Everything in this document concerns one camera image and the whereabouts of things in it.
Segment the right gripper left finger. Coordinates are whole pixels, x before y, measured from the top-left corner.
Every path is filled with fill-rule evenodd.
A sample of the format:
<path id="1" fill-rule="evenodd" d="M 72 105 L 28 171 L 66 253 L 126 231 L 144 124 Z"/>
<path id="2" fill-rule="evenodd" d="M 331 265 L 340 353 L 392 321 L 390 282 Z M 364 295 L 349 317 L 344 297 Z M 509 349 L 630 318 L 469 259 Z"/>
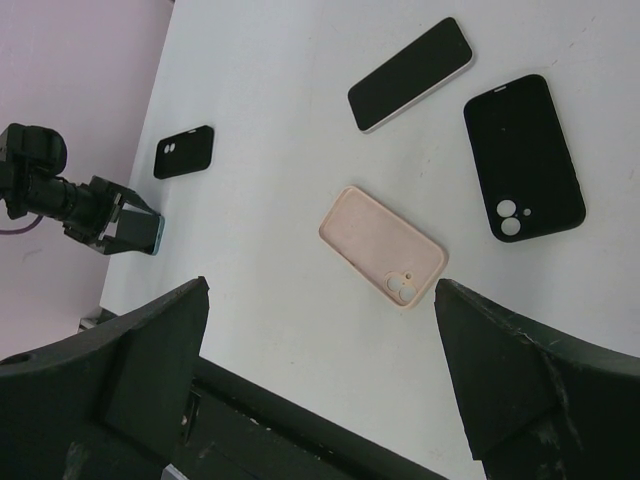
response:
<path id="1" fill-rule="evenodd" d="M 209 311 L 197 277 L 1 362 L 4 479 L 158 479 L 178 442 Z"/>

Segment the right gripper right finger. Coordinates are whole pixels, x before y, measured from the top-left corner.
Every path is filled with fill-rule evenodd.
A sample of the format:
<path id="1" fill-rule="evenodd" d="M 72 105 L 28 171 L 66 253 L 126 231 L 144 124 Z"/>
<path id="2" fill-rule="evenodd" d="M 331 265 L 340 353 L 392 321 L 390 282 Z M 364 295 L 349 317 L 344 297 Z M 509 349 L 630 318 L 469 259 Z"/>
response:
<path id="1" fill-rule="evenodd" d="M 438 329 L 472 457 L 489 479 L 636 479 L 639 360 L 449 279 Z"/>

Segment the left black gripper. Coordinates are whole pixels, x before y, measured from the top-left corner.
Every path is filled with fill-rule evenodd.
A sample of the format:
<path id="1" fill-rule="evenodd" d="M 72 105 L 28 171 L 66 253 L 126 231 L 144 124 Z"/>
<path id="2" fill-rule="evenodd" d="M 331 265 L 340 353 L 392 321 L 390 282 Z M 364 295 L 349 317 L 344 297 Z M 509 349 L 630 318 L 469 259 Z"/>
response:
<path id="1" fill-rule="evenodd" d="M 61 176 L 67 146 L 53 129 L 11 123 L 1 133 L 1 199 L 17 220 L 29 213 L 59 221 L 64 234 L 103 255 L 156 251 L 156 212 L 127 187 L 94 176 Z"/>

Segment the teal-edged phone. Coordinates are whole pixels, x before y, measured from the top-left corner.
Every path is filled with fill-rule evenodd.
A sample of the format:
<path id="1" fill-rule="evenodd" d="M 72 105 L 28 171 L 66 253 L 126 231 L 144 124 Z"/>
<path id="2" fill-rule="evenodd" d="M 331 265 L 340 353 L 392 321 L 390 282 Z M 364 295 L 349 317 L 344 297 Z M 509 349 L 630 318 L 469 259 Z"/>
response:
<path id="1" fill-rule="evenodd" d="M 133 210 L 124 210 L 119 218 L 117 239 L 125 244 L 126 251 L 155 255 L 164 230 L 164 217 Z"/>

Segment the beige phone case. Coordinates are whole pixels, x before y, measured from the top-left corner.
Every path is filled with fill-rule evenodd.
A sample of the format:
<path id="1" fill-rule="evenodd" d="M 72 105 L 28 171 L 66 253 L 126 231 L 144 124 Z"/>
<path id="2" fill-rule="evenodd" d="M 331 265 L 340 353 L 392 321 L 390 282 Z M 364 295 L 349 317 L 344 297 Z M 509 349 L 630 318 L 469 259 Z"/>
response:
<path id="1" fill-rule="evenodd" d="M 340 192 L 318 233 L 398 308 L 417 305 L 448 262 L 443 247 L 356 186 Z"/>

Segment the white-edged black phone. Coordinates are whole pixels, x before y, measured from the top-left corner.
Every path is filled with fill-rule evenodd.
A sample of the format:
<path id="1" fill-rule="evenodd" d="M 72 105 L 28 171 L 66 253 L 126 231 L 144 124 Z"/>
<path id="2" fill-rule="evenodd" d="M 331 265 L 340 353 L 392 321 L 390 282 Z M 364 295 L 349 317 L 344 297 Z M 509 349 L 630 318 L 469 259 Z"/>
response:
<path id="1" fill-rule="evenodd" d="M 459 75 L 473 60 L 456 19 L 441 20 L 349 89 L 356 126 L 363 133 L 375 130 Z"/>

